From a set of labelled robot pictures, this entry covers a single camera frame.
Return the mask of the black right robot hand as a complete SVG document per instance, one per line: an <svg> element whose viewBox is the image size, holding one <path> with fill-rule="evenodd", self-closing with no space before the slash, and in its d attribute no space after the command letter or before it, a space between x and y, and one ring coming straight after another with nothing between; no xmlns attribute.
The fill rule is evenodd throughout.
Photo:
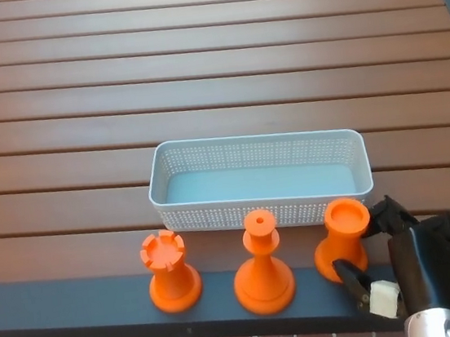
<svg viewBox="0 0 450 337"><path fill-rule="evenodd" d="M389 234L394 281L376 280L352 260L337 257L332 270L359 309L385 319L428 308L450 309L450 213L419 220L390 196L369 207L364 235Z"/></svg>

